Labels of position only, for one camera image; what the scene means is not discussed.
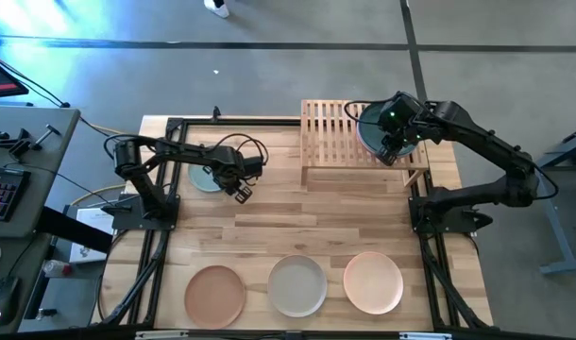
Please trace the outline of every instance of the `plate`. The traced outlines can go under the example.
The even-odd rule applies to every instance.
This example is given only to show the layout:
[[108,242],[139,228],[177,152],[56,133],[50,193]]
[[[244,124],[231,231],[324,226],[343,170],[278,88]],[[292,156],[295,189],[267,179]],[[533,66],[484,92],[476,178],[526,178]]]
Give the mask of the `plate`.
[[185,312],[198,327],[218,330],[240,315],[246,303],[246,288],[233,270],[212,265],[195,273],[183,300]]
[[281,259],[271,270],[267,295],[284,315],[304,317],[315,313],[324,303],[328,282],[324,270],[302,255]]
[[[384,104],[370,104],[364,109],[362,114],[360,114],[359,119],[363,122],[378,122],[383,106]],[[378,126],[357,124],[357,139],[373,155],[376,155],[376,152],[382,147],[382,138],[384,138],[384,132],[382,132]],[[399,151],[398,157],[407,156],[411,154],[414,149],[416,149],[416,145],[405,146]]]
[[187,175],[190,182],[200,191],[205,193],[217,193],[221,191],[212,179],[212,174],[204,172],[204,166],[190,164],[187,168]]
[[343,287],[348,299],[359,310],[382,315],[399,304],[403,295],[403,277],[393,260],[384,254],[368,251],[347,264]]

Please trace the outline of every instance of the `gray desk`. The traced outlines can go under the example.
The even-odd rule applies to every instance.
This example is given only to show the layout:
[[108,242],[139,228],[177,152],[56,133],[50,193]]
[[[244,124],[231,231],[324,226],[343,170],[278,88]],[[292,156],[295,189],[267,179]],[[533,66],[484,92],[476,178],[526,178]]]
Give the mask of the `gray desk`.
[[[61,136],[49,136],[42,144],[41,151],[28,151],[22,160],[28,164],[58,171],[63,155],[78,121],[79,111],[74,109],[40,109],[0,107],[0,130],[8,132],[11,138],[25,128],[38,138],[45,133],[45,125],[50,124]],[[13,162],[7,150],[0,148],[0,166]],[[13,164],[10,167],[21,168]],[[49,194],[55,176],[49,172],[27,168],[32,173],[24,197],[16,207],[15,214],[5,224],[0,223],[0,246],[3,254],[0,260],[0,278],[6,276],[15,259],[28,245],[32,231],[36,228],[42,207]],[[51,236],[44,233],[35,235],[36,239],[24,254],[13,275],[21,279],[21,293],[18,314],[7,326],[0,327],[0,333],[16,332],[24,316],[24,310],[38,278],[42,261],[47,253]]]

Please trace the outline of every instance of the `keyboard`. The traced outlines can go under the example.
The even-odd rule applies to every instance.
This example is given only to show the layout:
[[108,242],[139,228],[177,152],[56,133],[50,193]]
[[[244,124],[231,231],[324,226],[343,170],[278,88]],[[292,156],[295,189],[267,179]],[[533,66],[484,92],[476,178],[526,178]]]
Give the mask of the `keyboard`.
[[0,168],[0,221],[10,220],[29,178],[28,171]]

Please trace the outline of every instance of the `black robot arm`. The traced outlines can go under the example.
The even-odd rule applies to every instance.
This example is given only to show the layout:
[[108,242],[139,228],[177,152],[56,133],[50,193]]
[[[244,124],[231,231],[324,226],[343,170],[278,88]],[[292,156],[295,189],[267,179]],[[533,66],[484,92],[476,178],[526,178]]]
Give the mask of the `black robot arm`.
[[[141,159],[141,146],[154,151],[145,162]],[[214,182],[228,195],[244,203],[252,195],[247,180],[263,173],[263,157],[244,158],[231,146],[180,144],[138,136],[120,141],[114,148],[115,173],[129,180],[142,200],[143,218],[157,218],[167,213],[168,204],[164,190],[154,185],[147,175],[162,162],[184,162],[204,165],[212,173]]]
[[397,93],[383,104],[377,124],[385,132],[383,148],[377,157],[387,164],[394,162],[406,145],[427,139],[436,144],[445,140],[465,145],[505,172],[491,183],[456,190],[435,187],[428,196],[415,199],[418,217],[414,222],[415,225],[419,222],[422,232],[444,231],[442,224],[448,227],[447,224],[458,224],[454,219],[462,218],[470,223],[461,223],[460,229],[454,231],[474,231],[492,219],[473,211],[473,205],[501,203],[527,207],[537,199],[538,178],[532,157],[521,151],[520,146],[511,146],[496,137],[493,130],[476,125],[468,112],[454,102],[420,103],[409,94]]

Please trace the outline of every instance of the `computer mouse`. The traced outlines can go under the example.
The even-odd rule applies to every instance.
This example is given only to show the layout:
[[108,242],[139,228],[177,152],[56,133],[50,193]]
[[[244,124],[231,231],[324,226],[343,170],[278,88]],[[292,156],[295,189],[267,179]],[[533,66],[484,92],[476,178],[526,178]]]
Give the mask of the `computer mouse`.
[[0,326],[8,325],[17,314],[20,280],[7,276],[0,280]]

